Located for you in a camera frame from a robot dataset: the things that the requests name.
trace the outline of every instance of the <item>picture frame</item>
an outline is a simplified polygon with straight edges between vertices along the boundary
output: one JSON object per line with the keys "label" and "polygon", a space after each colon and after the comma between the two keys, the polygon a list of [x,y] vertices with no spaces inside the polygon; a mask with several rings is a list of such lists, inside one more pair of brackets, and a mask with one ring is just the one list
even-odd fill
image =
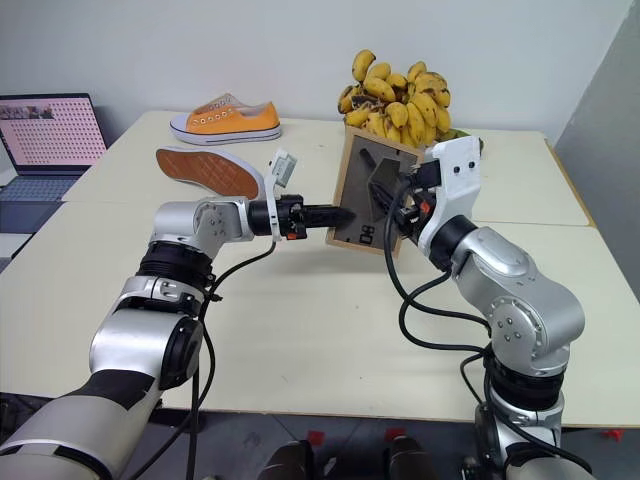
{"label": "picture frame", "polygon": [[[348,225],[330,228],[326,242],[378,255],[384,254],[385,212],[375,200],[373,184],[395,192],[399,173],[408,173],[424,161],[424,150],[374,135],[366,130],[345,126],[342,161],[333,198],[336,206],[348,208],[355,218]],[[393,255],[400,250],[400,238],[394,231]]]}

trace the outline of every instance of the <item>laptop keyboard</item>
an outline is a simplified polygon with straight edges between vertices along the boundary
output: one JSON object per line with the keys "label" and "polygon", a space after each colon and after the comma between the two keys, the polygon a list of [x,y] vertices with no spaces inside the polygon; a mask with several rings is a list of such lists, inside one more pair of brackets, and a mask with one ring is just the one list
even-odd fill
{"label": "laptop keyboard", "polygon": [[11,202],[55,202],[77,180],[71,178],[26,178],[18,177],[0,190],[0,200]]}

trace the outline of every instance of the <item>banana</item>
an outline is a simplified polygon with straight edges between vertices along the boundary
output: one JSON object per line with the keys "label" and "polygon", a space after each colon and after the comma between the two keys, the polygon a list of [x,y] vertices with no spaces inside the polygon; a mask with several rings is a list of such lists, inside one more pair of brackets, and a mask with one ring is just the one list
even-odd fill
{"label": "banana", "polygon": [[438,133],[438,129],[436,127],[426,126],[424,130],[424,144],[428,147],[433,143],[436,139],[436,135]]}
{"label": "banana", "polygon": [[419,74],[415,84],[416,92],[427,92],[432,97],[435,96],[436,91],[447,88],[447,84],[442,80],[442,77],[434,75],[433,72]]}
{"label": "banana", "polygon": [[409,68],[409,73],[407,74],[407,81],[409,83],[414,83],[416,81],[416,77],[418,74],[427,71],[427,65],[421,60],[417,63],[414,63]]}
{"label": "banana", "polygon": [[438,130],[438,136],[436,137],[439,142],[447,142],[449,140],[453,140],[454,138],[462,138],[468,137],[469,133],[464,130],[457,130],[455,128],[451,128],[447,133],[441,132]]}
{"label": "banana", "polygon": [[367,76],[369,65],[371,65],[375,59],[376,56],[371,50],[360,50],[353,59],[353,66],[351,67],[353,78],[358,82],[363,82]]}
{"label": "banana", "polygon": [[387,77],[387,83],[391,85],[392,88],[406,90],[407,89],[407,79],[400,73],[392,73]]}
{"label": "banana", "polygon": [[366,95],[364,93],[351,95],[351,105],[353,105],[354,110],[359,109],[362,105],[366,103],[371,103],[372,105],[376,105],[380,103],[380,100],[378,100],[378,98],[374,97],[373,95]]}
{"label": "banana", "polygon": [[446,108],[437,107],[436,115],[438,118],[438,130],[447,133],[451,128],[451,116]]}
{"label": "banana", "polygon": [[348,112],[344,116],[344,123],[351,127],[361,127],[369,118],[369,113],[371,113],[371,105],[363,105],[357,110]]}
{"label": "banana", "polygon": [[435,127],[438,124],[438,118],[436,116],[438,105],[436,105],[436,102],[427,93],[416,93],[411,97],[411,102],[418,107],[427,125]]}
{"label": "banana", "polygon": [[442,80],[442,83],[444,83],[444,86],[445,87],[447,86],[447,80],[442,75],[440,75],[438,72],[427,72],[427,73],[430,73],[431,75],[433,75],[435,77],[438,77],[440,80]]}
{"label": "banana", "polygon": [[351,103],[351,97],[358,93],[359,87],[353,87],[349,85],[340,94],[338,99],[338,112],[344,114],[353,110],[353,104]]}
{"label": "banana", "polygon": [[447,108],[451,105],[451,92],[448,88],[443,88],[440,90],[436,90],[435,92],[435,101],[441,107]]}
{"label": "banana", "polygon": [[407,120],[409,120],[409,112],[407,112],[407,107],[405,107],[400,102],[393,102],[387,105],[384,113],[386,113],[396,128],[402,128],[407,124]]}
{"label": "banana", "polygon": [[413,143],[416,145],[421,145],[423,143],[425,124],[422,119],[422,114],[418,107],[416,107],[413,103],[407,103],[407,112],[409,113],[409,120],[407,122],[407,126],[405,128],[409,129],[409,136]]}
{"label": "banana", "polygon": [[371,95],[374,95],[385,102],[396,101],[396,94],[394,93],[393,88],[391,88],[391,85],[381,78],[367,75],[367,78],[364,79],[364,89]]}
{"label": "banana", "polygon": [[386,135],[384,133],[384,117],[380,112],[371,112],[367,116],[367,123],[365,125],[365,129],[368,132],[373,133],[374,135],[378,135],[379,137],[385,138]]}
{"label": "banana", "polygon": [[367,77],[375,77],[381,78],[382,80],[386,80],[387,77],[391,74],[391,65],[387,62],[376,63],[369,72],[367,73]]}
{"label": "banana", "polygon": [[409,127],[403,127],[400,129],[400,141],[409,147],[417,147],[411,135],[409,135]]}
{"label": "banana", "polygon": [[400,130],[396,128],[389,117],[385,117],[384,119],[384,133],[386,137],[393,142],[402,142],[402,136],[400,135]]}

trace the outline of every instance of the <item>orange shoe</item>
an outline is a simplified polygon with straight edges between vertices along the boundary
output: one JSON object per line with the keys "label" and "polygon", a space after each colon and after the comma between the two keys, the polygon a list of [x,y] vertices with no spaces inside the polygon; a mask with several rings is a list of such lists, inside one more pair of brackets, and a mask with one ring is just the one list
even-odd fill
{"label": "orange shoe", "polygon": [[218,195],[265,198],[260,172],[219,148],[163,147],[156,150],[156,160],[168,177],[209,188]]}
{"label": "orange shoe", "polygon": [[280,119],[273,103],[254,107],[240,103],[230,93],[173,117],[171,131],[178,140],[196,145],[256,142],[280,136]]}

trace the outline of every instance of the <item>laptop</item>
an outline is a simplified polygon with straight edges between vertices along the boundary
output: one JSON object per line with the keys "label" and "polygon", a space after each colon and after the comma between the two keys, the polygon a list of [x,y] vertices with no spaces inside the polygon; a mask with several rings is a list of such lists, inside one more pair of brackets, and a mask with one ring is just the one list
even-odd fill
{"label": "laptop", "polygon": [[86,93],[0,95],[0,138],[17,176],[0,190],[0,232],[35,233],[106,151]]}

